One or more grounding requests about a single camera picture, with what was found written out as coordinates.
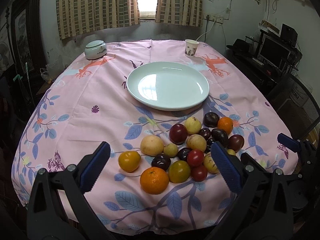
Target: red tomato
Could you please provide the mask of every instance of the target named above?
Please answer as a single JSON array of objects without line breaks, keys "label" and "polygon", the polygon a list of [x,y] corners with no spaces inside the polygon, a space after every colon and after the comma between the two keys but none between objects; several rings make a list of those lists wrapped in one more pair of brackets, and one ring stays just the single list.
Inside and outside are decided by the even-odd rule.
[{"label": "red tomato", "polygon": [[195,181],[204,181],[207,178],[207,175],[208,171],[203,165],[195,167],[191,170],[191,177]]},{"label": "red tomato", "polygon": [[187,156],[187,163],[191,168],[200,166],[203,163],[204,154],[200,150],[192,150]]}]

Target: pink tablecloth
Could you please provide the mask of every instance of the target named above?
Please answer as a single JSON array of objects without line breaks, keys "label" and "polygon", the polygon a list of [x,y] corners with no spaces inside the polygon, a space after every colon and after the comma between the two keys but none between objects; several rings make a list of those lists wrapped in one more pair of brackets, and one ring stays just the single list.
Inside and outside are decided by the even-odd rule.
[{"label": "pink tablecloth", "polygon": [[[20,201],[28,203],[39,168],[61,171],[107,141],[111,158],[85,197],[109,230],[126,235],[147,230],[175,234],[217,224],[235,198],[220,174],[209,174],[203,182],[169,183],[162,194],[148,195],[141,190],[139,177],[152,157],[142,156],[133,173],[118,165],[119,154],[139,151],[144,136],[155,134],[169,142],[173,124],[189,116],[202,120],[209,111],[229,116],[233,134],[244,136],[238,156],[246,151],[267,171],[280,167],[285,174],[292,173],[297,155],[276,139],[281,132],[290,133],[255,86],[207,44],[199,44],[194,58],[184,55],[184,47],[184,41],[173,40],[114,42],[108,44],[107,55],[96,61],[81,54],[45,93],[23,132],[12,165]],[[202,106],[163,112],[130,96],[126,77],[134,68],[154,61],[179,62],[201,71],[210,84]],[[65,194],[60,195],[67,215],[76,220]]]}]

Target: white plate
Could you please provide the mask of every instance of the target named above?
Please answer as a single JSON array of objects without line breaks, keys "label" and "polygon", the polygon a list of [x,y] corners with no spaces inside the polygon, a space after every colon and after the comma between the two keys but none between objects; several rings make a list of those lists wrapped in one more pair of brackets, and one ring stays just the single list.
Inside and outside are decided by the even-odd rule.
[{"label": "white plate", "polygon": [[151,62],[128,76],[129,93],[141,103],[164,111],[179,111],[202,103],[209,94],[207,79],[175,62]]}]

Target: striped curtain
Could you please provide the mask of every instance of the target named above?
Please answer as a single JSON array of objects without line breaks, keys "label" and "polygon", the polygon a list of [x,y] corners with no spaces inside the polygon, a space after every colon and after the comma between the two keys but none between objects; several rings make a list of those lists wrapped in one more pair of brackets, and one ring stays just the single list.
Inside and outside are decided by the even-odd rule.
[{"label": "striped curtain", "polygon": [[156,22],[202,26],[202,0],[158,0]]},{"label": "striped curtain", "polygon": [[56,0],[60,39],[140,23],[137,0]]}]

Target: jar lid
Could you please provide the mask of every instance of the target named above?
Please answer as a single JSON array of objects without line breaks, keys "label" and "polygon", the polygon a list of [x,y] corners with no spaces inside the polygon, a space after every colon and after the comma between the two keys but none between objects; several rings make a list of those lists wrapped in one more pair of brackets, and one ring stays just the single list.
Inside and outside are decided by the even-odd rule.
[{"label": "jar lid", "polygon": [[104,41],[91,41],[85,47],[87,49],[90,49],[90,48],[97,47],[97,46],[101,45],[103,42]]}]

